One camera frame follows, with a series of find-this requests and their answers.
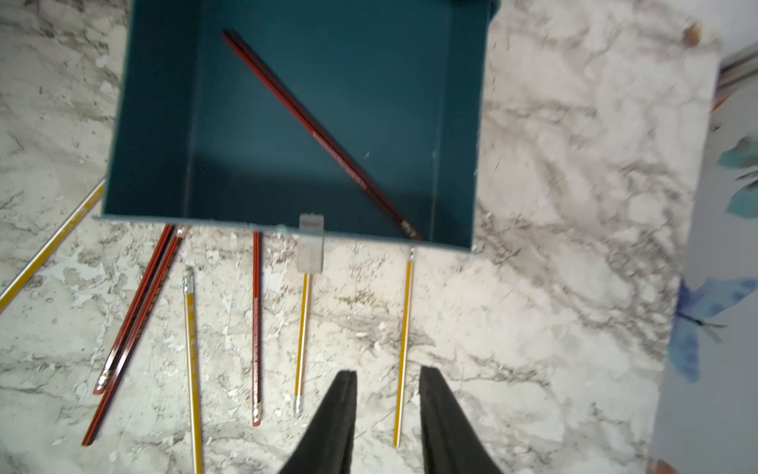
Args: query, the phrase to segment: butterfly wing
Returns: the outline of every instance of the butterfly wing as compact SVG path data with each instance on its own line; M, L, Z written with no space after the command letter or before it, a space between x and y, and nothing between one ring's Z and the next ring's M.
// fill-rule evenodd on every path
M726 212L746 219L758 217L758 181L737 191L729 200Z
M711 319L750 296L757 288L758 280L755 278L725 281L708 279L703 286L691 293L688 304L684 305L681 312L695 319Z
M697 325L687 319L674 317L669 339L669 360L676 372L689 382L700 380L697 348Z
M692 297L690 289L687 287L687 284L682 278L679 282L679 298L676 300L676 312L683 312L684 308L689 307L691 299Z
M721 154L719 165L726 168L749 168L758 165L758 137L745 137Z

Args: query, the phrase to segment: white marble countertop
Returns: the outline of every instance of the white marble countertop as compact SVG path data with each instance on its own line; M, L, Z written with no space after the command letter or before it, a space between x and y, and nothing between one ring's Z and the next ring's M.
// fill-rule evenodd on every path
M0 281L105 173L122 0L0 0ZM301 279L265 238L265 418L251 426L252 233L195 228L92 447L92 386L161 226L88 218L0 315L0 472L191 472L180 270L196 268L207 472L276 472L355 369L353 472L421 472L418 370L439 367L504 472L640 472L718 42L632 0L504 2L490 27L472 255L417 254L392 447L407 247L327 240L305 414Z

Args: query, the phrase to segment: red pencil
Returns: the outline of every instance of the red pencil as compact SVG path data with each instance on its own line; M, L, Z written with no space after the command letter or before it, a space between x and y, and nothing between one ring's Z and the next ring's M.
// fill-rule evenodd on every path
M160 261L163 252L166 250L168 241L170 240L171 235L174 233L175 227L175 225L167 224L166 227L163 228L161 238L158 239L158 245L155 246L155 251L152 253L152 258L150 259L150 263L147 265L147 270L145 270L143 279L139 283L137 292L134 294L132 304L129 306L127 317L124 318L124 322L121 324L121 329L118 332L118 336L116 336L116 341L113 343L111 353L108 354L108 358L105 360L105 365L103 366L102 371L100 372L100 376L97 379L97 385L93 391L95 395L102 394L102 392L105 391L105 387L108 386L108 382L111 380L111 376L113 375L113 364L116 362L116 357L118 357L124 348L124 342L127 339L127 336L129 335L129 332L134 323L134 316L137 314L139 304L143 301L145 291L155 277L155 269L158 266L158 261Z
M394 204L381 192L379 187L368 175L350 158L350 155L342 149L327 131L305 110L305 107L295 99L274 73L266 66L263 60L250 49L238 34L231 30L224 30L224 40L242 58L245 63L255 72L263 84L284 104L285 107L305 127L308 133L321 145L334 161L355 181L363 191L369 195L384 211L400 230L413 240L423 240L408 220L403 217Z
M181 244L181 241L184 239L185 235L186 228L184 226L179 227L173 233L171 242L168 244L168 248L166 249L164 255L161 258L161 262L158 265L158 270L155 274L155 278L153 278L152 282L150 283L149 288L146 292L146 297L139 307L139 311L137 312L137 319L134 322L134 326L129 333L129 338L127 339L126 345L121 351L121 356L118 359L118 364L116 365L116 369L113 372L111 382L105 388L105 393L100 399L100 404L95 411L95 416L92 418L92 422L89 424L87 433L82 440L82 446L90 446L95 440L95 436L97 436L97 431L99 430L100 425L102 424L102 420L105 417L105 412L108 410L108 407L111 404L111 400L113 399L116 389L118 388L118 384L121 381L121 375L123 375L124 369L126 368L126 365L131 358L137 340L145 328L145 323L147 323L147 318L150 316L152 307L155 305L158 294L161 293L161 287L163 287L163 282L166 278L166 274L168 273L168 269L171 267L171 263L174 261L174 257L177 254L179 245Z
M261 424L261 233L252 237L252 425Z

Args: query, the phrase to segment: pencil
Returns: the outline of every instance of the pencil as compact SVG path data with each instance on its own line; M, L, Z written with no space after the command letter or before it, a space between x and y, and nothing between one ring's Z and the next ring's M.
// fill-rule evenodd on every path
M224 41L245 61L258 79L282 102L300 124L308 131L314 140L334 159L356 184L371 197L379 209L384 211L395 225L413 240L423 240L423 237L398 210L390 199L382 193L379 186L356 164L350 155L337 144L337 141L305 110L305 107L279 81L261 58L232 30L224 30Z
M413 284L413 259L415 249L411 248L406 268L406 303L402 310L402 340L400 343L400 377L397 387L397 408L395 410L395 447L400 446L402 428L402 405L406 393L406 360L408 359L408 333L411 318L411 290Z
M197 367L197 326L195 324L195 279L192 269L184 270L184 325L187 343L189 385L189 425L192 428L193 472L202 474L202 430L200 426L200 380Z
M118 364L115 366L113 375L111 376L111 381L105 387L105 393L103 393L102 398L100 399L100 404L98 405L97 410L95 411L95 415L92 418L92 422L89 424L87 433L84 435L82 446L90 446L95 440L95 436L97 436L97 432L100 429L102 420L105 418L105 413L108 411L108 407L111 405L111 400L113 399L113 396L118 389L118 385L121 382L121 376L123 375L124 370L129 363L129 360L131 359L132 352L134 351L136 343L139 340L139 336L145 329L145 324L147 323L148 316L150 316L150 312L152 311L152 307L155 305L155 300L158 298L158 294L161 293L161 287L163 286L166 274L168 273L169 268L171 268L171 263L174 261L174 257L177 254L179 245L186 236L186 232L187 227L185 226L180 226L177 230L175 230L174 235L171 238L171 242L168 244L168 249L161 257L161 263L158 265L158 270L155 278L149 285L147 296L139 306L134 326L129 333L129 337L126 344L124 345L124 349L121 351L121 355L118 357Z
M93 190L87 194L74 212L68 216L68 218L61 224L61 226L55 231L55 233L45 242L45 245L35 254L34 257L27 263L27 266L23 267L23 270L16 275L11 283L8 285L2 294L0 294L0 312L3 312L6 306L13 301L21 288L37 273L42 265L47 262L50 255L55 252L58 247L61 246L66 237L77 227L77 225L84 219L84 217L95 207L95 204L102 197L102 191L105 189L105 179L100 180Z
M252 236L252 425L263 417L261 398L261 233Z
M313 275L306 273L302 280L302 309L300 312L300 339L297 345L297 372L295 374L295 416L302 415L302 383L305 379L305 341L308 338L308 316L311 306Z
M134 298L132 299L132 304L129 306L127 316L124 318L124 322L121 323L121 329L116 336L116 340L113 342L111 353L108 354L108 358L105 360L105 365L103 366L102 371L100 372L100 376L97 379L95 390L92 391L95 395L102 394L102 392L105 391L105 387L108 385L108 382L111 380L111 376L113 375L113 364L116 362L116 358L124 348L124 343L126 342L126 339L132 329L134 317L137 314L139 305L143 301L143 297L145 296L147 288L152 283L153 278L155 278L155 270L158 267L158 262L161 260L164 251L168 248L169 240L171 239L171 235L174 233L175 228L176 226L172 224L167 224L163 228L161 238L158 239L158 245L155 246L155 250L152 253L152 258L150 259L150 263L147 265L143 279L139 283L137 292L134 294Z

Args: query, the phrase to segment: open box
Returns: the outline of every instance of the open box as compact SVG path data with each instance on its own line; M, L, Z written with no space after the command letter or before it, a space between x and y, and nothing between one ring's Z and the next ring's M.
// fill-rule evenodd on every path
M471 247L492 0L135 0L103 214L404 240L238 32L424 236Z

